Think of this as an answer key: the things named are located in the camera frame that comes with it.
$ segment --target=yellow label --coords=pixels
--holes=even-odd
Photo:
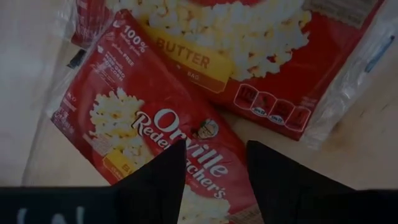
[[[133,164],[119,150],[113,150],[110,152],[104,158],[104,161],[105,160],[108,160],[110,163],[112,163],[113,168],[116,168],[123,175],[123,177],[127,177],[135,171]],[[107,162],[104,162],[104,164],[108,169],[112,168],[108,167],[109,164]]]
[[[214,50],[200,47],[181,37],[172,36],[160,29],[143,27],[156,45],[170,58],[214,80],[227,83],[233,73],[233,62]]]

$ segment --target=table surface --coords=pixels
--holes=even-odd
[[[22,106],[13,105],[7,97],[0,98],[1,102],[10,104],[7,109],[0,109],[1,118],[6,124],[0,130],[0,141],[6,144],[3,153],[14,161],[5,162],[2,159],[0,168],[7,170],[8,174],[0,174],[0,184],[19,184],[23,175],[24,185],[108,185],[48,117],[43,114],[40,116],[40,106],[45,101],[45,90],[50,84],[53,69],[64,67],[78,50],[48,32],[48,26],[53,23],[53,12],[59,7],[59,3],[54,2],[18,0],[0,3],[0,8],[18,11],[21,15],[19,20],[23,22],[12,34],[0,32],[0,37],[5,37],[0,39],[0,46],[11,46],[6,51],[0,50],[0,67],[3,67],[0,69],[5,68],[4,71],[16,74],[13,78],[5,78],[7,83],[1,80],[0,87],[7,88],[8,95],[15,94],[18,99],[28,102]],[[28,9],[41,9],[42,12],[21,9],[21,4],[27,4]],[[0,13],[1,30],[15,25],[15,21],[9,18],[12,18],[11,14]],[[30,18],[35,18],[35,21],[29,22]],[[32,27],[35,27],[34,33],[30,31]],[[373,70],[371,86],[335,126],[318,151],[225,111],[221,111],[221,114],[243,141],[258,140],[350,187],[398,188],[397,59],[398,45],[394,44]],[[39,125],[34,138],[36,124]],[[14,172],[12,177],[9,174],[11,170]]]

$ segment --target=plastic wrap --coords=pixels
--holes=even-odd
[[[56,127],[111,184],[184,139],[179,223],[261,220],[237,135],[129,11],[106,27],[52,90],[46,108]]]
[[[86,47],[117,2],[77,1],[72,42]],[[314,148],[397,29],[393,0],[120,2],[212,103]]]

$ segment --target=popcorn box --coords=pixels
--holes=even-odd
[[[245,147],[127,10],[89,49],[52,121],[114,184],[186,140],[179,223],[261,220]]]
[[[296,140],[383,2],[120,0],[210,101]],[[309,113],[288,127],[285,114],[252,107],[259,92],[289,102],[289,111],[268,105],[273,113]]]

